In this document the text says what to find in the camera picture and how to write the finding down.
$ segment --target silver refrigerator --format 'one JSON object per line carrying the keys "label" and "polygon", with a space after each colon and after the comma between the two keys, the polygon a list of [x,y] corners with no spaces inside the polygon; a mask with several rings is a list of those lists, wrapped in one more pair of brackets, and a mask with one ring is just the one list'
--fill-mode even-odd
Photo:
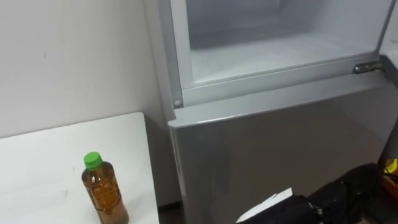
{"label": "silver refrigerator", "polygon": [[398,112],[395,0],[157,2],[188,224],[235,223],[377,161]]}

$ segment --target white paper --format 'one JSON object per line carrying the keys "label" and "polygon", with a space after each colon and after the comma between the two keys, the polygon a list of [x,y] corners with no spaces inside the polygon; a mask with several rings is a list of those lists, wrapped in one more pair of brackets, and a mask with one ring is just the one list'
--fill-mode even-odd
{"label": "white paper", "polygon": [[265,209],[270,208],[270,207],[278,204],[279,202],[284,201],[285,199],[289,198],[292,195],[293,195],[292,188],[286,189],[279,194],[274,194],[273,196],[269,197],[267,200],[265,200],[261,204],[256,205],[255,207],[253,207],[252,209],[247,211],[245,214],[240,216],[239,219],[236,221],[236,223],[243,222],[243,221],[257,215],[258,213],[264,211]]}

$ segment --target white table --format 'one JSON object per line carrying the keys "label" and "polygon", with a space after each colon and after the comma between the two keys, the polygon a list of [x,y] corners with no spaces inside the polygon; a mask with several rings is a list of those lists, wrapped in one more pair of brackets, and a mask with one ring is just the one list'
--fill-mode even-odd
{"label": "white table", "polygon": [[0,223],[99,224],[81,182],[87,152],[115,168],[131,224],[159,224],[144,115],[0,139]]}

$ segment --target green bottle cap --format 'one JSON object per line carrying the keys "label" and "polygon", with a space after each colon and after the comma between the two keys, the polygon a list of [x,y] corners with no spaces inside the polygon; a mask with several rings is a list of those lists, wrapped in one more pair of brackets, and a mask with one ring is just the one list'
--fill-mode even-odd
{"label": "green bottle cap", "polygon": [[88,170],[95,170],[102,164],[102,158],[98,152],[88,153],[84,160]]}

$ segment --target brown liquid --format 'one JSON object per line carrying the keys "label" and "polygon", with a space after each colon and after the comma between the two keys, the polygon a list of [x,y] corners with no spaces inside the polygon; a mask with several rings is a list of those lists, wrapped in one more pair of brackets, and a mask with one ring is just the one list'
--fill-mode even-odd
{"label": "brown liquid", "polygon": [[103,162],[96,170],[83,171],[81,179],[102,224],[127,224],[129,215],[123,204],[113,166]]}

